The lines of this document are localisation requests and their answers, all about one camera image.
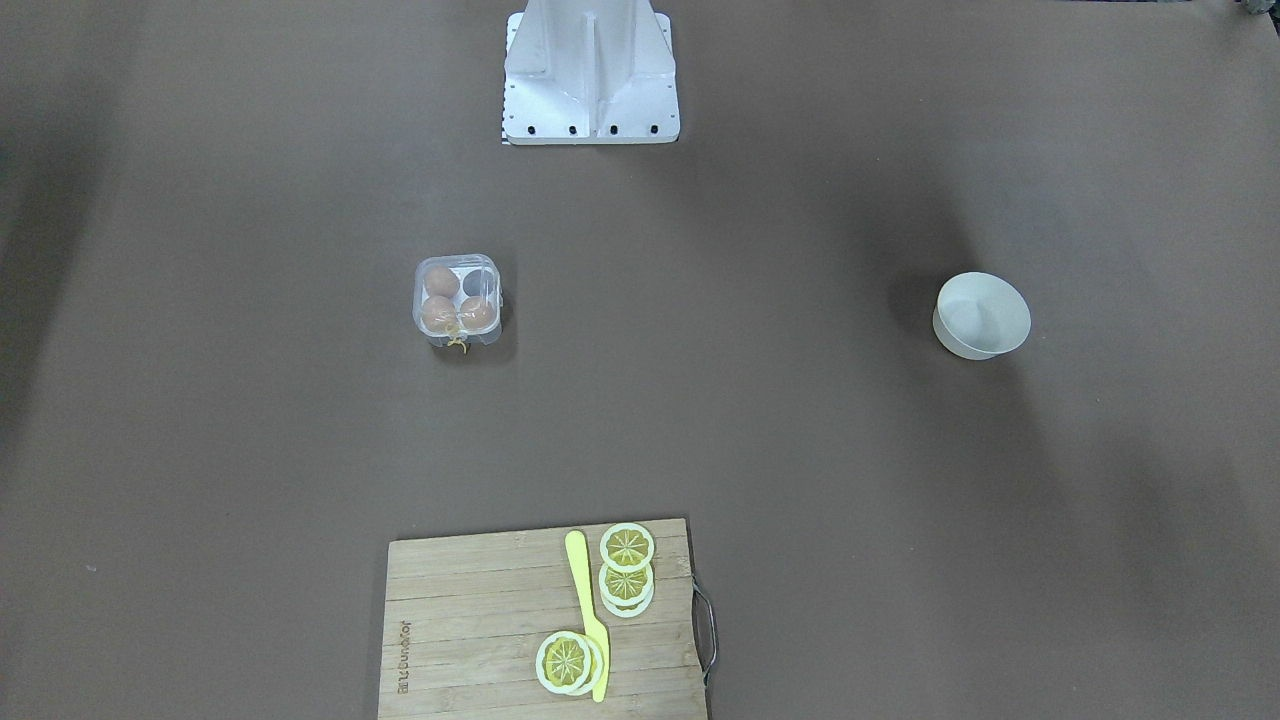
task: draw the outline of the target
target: knife handle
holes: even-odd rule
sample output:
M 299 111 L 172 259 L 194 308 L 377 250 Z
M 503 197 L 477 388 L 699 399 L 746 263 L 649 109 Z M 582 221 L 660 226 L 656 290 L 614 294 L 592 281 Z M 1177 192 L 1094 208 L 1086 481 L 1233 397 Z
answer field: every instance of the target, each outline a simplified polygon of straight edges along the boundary
M 570 530 L 564 536 L 564 553 L 568 555 L 568 569 L 573 573 L 573 588 L 577 589 L 577 605 L 582 609 L 585 625 L 588 618 L 595 618 L 595 603 L 591 601 L 591 565 L 582 530 Z

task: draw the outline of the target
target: lime slice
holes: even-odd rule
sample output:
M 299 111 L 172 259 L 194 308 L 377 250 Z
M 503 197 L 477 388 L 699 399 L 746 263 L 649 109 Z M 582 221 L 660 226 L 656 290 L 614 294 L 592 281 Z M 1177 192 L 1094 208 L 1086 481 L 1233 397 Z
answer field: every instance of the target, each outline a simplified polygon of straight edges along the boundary
M 653 565 L 630 573 L 618 573 L 600 565 L 600 600 L 614 607 L 635 607 L 653 593 Z
M 618 573 L 639 570 L 653 560 L 653 536 L 635 523 L 618 523 L 600 537 L 600 560 Z
M 595 689 L 595 683 L 600 682 L 600 675 L 604 674 L 604 651 L 600 646 L 595 643 L 591 638 L 581 635 L 586 641 L 586 647 L 591 648 L 591 678 L 582 683 L 581 688 L 568 693 L 572 696 L 582 696 Z
M 652 591 L 649 592 L 649 594 L 645 596 L 644 600 L 640 601 L 640 605 L 636 605 L 635 607 L 618 607 L 617 605 L 613 605 L 612 602 L 604 600 L 603 597 L 600 598 L 600 605 L 603 605 L 605 610 L 617 615 L 618 618 L 635 618 L 636 615 L 648 610 L 650 602 L 653 602 Z
M 538 682 L 556 694 L 568 694 L 591 674 L 591 651 L 586 638 L 570 630 L 547 635 L 534 661 Z

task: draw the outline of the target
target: brown egg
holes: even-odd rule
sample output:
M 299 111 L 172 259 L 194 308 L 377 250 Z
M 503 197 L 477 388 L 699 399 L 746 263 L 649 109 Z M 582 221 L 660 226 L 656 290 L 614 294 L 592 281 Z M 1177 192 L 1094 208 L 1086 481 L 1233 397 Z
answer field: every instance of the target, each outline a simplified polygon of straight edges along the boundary
M 422 275 L 422 281 L 426 283 L 428 295 L 453 297 L 458 293 L 458 275 L 454 275 L 453 270 L 444 265 L 431 265 L 428 268 Z
M 458 307 L 458 318 L 462 320 L 462 327 L 468 331 L 488 328 L 493 324 L 495 316 L 497 313 L 494 313 L 493 305 L 485 301 L 484 297 L 468 297 Z
M 449 333 L 458 329 L 458 311 L 453 301 L 443 295 L 426 299 L 422 304 L 422 324 L 433 333 Z

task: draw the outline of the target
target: white metal base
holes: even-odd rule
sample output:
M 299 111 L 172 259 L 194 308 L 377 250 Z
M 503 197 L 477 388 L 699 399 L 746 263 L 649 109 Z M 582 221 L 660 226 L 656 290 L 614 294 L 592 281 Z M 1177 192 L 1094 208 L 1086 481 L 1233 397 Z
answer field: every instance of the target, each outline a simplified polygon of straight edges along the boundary
M 648 0 L 530 0 L 507 20 L 506 70 L 503 142 L 680 137 L 671 19 Z

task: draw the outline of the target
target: cutting board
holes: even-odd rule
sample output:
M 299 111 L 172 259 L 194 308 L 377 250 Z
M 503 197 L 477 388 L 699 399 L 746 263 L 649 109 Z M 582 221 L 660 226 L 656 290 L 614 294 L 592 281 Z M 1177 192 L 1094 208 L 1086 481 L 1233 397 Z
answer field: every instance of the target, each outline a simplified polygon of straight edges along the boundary
M 694 644 L 685 520 L 643 521 L 654 537 L 654 597 L 632 619 L 594 588 L 605 525 L 390 543 L 378 717 L 440 720 L 707 720 Z M 595 615 L 609 629 L 604 702 L 547 692 L 534 656 L 556 630 L 582 632 L 564 534 L 586 533 Z

